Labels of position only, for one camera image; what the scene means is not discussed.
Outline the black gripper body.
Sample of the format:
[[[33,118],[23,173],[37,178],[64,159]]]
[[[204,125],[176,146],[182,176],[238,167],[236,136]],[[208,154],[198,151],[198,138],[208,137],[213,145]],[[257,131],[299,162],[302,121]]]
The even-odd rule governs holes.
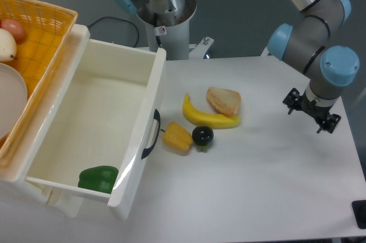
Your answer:
[[[296,88],[293,88],[287,94],[283,100],[283,104],[289,109],[288,114],[291,114],[295,110],[302,111],[312,117],[319,126],[317,133],[321,131],[333,133],[341,120],[340,115],[329,112],[332,106],[317,106],[315,99],[310,101],[306,94],[300,95],[300,92]]]

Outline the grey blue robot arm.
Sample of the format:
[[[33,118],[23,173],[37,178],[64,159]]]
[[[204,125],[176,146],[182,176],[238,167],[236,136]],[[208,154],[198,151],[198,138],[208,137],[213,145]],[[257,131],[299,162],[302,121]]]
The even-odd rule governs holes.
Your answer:
[[[196,0],[114,0],[128,14],[137,14],[145,24],[149,49],[166,50],[169,60],[203,57],[212,41],[204,38],[189,49],[189,21]],[[293,89],[284,98],[290,111],[311,116],[319,129],[332,133],[340,116],[330,109],[344,88],[352,83],[359,58],[344,46],[325,47],[325,42],[340,28],[351,13],[349,0],[291,0],[303,14],[302,21],[279,26],[266,46],[269,54],[309,79],[303,94]]]

